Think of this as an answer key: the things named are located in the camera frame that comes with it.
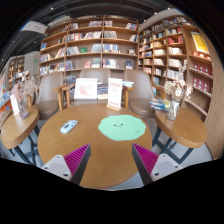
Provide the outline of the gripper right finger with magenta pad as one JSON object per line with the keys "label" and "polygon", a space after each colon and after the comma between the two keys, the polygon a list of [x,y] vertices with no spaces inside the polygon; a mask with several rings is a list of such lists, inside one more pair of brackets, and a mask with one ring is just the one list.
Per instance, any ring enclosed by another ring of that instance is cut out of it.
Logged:
{"label": "gripper right finger with magenta pad", "polygon": [[143,185],[147,185],[182,169],[167,154],[156,153],[132,144],[132,156],[138,168]]}

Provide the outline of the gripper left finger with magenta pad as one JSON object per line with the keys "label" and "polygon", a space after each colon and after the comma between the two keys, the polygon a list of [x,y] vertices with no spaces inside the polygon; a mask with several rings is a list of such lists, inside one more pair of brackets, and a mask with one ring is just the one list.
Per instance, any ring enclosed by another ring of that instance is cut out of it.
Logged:
{"label": "gripper left finger with magenta pad", "polygon": [[42,169],[79,185],[90,155],[91,147],[86,144],[65,156],[54,156]]}

